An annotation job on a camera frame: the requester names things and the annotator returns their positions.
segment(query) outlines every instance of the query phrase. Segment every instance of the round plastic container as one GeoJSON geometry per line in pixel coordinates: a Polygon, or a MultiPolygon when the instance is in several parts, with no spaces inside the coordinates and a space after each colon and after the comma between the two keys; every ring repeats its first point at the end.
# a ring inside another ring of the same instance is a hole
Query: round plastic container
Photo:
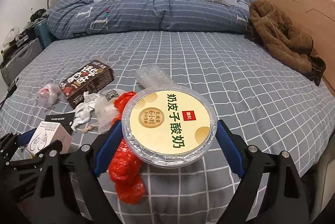
{"type": "Polygon", "coordinates": [[[150,87],[127,103],[123,137],[141,160],[161,168],[179,168],[197,161],[210,148],[217,118],[199,93],[179,86],[150,87]]]}

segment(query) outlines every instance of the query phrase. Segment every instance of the folded comforter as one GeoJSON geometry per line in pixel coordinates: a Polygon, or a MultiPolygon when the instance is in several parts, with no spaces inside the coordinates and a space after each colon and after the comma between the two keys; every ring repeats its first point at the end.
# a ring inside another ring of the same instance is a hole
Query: folded comforter
{"type": "Polygon", "coordinates": [[[249,10],[250,21],[269,54],[319,86],[326,64],[313,49],[312,37],[270,2],[252,2],[249,10]]]}
{"type": "Polygon", "coordinates": [[[129,31],[244,33],[247,10],[199,0],[61,0],[48,29],[59,39],[129,31]]]}

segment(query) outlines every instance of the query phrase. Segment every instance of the suitcase handle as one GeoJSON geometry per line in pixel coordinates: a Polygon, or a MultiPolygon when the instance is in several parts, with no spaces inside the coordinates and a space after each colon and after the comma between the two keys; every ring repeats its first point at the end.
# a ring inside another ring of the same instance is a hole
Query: suitcase handle
{"type": "Polygon", "coordinates": [[[29,45],[25,45],[16,55],[15,59],[17,62],[24,61],[29,55],[31,51],[28,51],[30,49],[29,45]]]}

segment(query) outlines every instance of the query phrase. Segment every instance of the gray suitcase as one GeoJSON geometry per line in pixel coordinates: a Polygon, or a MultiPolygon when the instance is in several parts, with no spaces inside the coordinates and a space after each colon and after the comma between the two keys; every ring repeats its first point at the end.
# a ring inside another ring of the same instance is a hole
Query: gray suitcase
{"type": "Polygon", "coordinates": [[[18,74],[42,52],[39,39],[34,39],[17,50],[10,61],[1,68],[1,74],[9,86],[18,74]]]}

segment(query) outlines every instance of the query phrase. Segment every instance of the blue gripper pad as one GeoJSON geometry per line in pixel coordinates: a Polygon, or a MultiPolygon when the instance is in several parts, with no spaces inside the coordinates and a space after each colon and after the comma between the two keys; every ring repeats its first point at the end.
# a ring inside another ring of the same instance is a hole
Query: blue gripper pad
{"type": "Polygon", "coordinates": [[[25,146],[25,145],[28,145],[29,144],[29,141],[31,139],[31,137],[34,135],[36,129],[32,129],[30,131],[27,131],[26,133],[24,134],[21,134],[19,136],[19,138],[17,139],[17,144],[19,146],[25,146]]]}
{"type": "Polygon", "coordinates": [[[113,131],[100,148],[95,157],[94,174],[98,178],[102,173],[105,173],[111,163],[116,150],[123,139],[121,121],[113,128],[113,131]]]}
{"type": "Polygon", "coordinates": [[[239,178],[244,176],[245,170],[243,167],[243,157],[240,151],[237,149],[234,141],[229,136],[227,130],[229,130],[222,120],[217,122],[216,139],[222,149],[224,156],[227,159],[229,167],[232,172],[237,174],[239,178]]]}

